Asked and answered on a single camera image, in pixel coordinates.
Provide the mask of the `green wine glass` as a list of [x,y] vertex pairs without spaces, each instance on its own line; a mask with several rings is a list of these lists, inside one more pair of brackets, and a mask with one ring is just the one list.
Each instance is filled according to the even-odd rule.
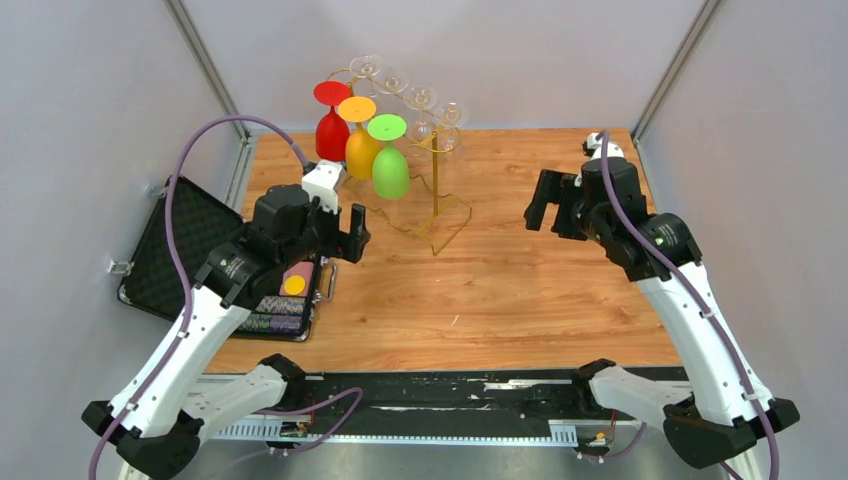
[[373,187],[384,199],[398,199],[410,187],[409,166],[406,157],[393,145],[407,130],[405,120],[395,114],[381,114],[368,124],[368,133],[384,143],[372,165]]

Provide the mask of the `clear wine glass front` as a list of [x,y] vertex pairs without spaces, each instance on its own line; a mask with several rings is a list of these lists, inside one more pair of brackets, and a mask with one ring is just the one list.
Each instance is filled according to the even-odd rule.
[[437,108],[438,131],[437,149],[447,160],[460,161],[464,158],[465,147],[461,128],[469,120],[466,105],[459,102],[443,102]]

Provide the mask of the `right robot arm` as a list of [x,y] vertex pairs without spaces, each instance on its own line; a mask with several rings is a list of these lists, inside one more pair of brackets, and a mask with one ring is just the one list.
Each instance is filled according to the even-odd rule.
[[739,352],[686,223],[649,211],[634,164],[610,158],[612,193],[602,168],[592,159],[577,174],[541,170],[524,213],[526,227],[539,230],[548,205],[554,205],[553,233],[598,243],[659,315],[690,386],[671,387],[598,359],[572,376],[575,411],[592,418],[616,410],[660,429],[673,451],[696,469],[736,457],[768,433],[797,423],[796,405],[774,396]]

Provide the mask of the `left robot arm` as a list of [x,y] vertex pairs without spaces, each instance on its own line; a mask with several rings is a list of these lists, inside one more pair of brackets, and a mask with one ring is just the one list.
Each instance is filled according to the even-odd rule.
[[334,190],[275,186],[194,278],[181,278],[184,308],[146,364],[111,400],[83,412],[101,444],[114,445],[148,477],[170,479],[213,435],[245,416],[304,405],[304,371],[279,354],[210,393],[191,398],[190,390],[231,334],[278,292],[287,270],[313,256],[360,261],[370,240],[366,209],[354,204],[350,228],[342,231],[337,201]]

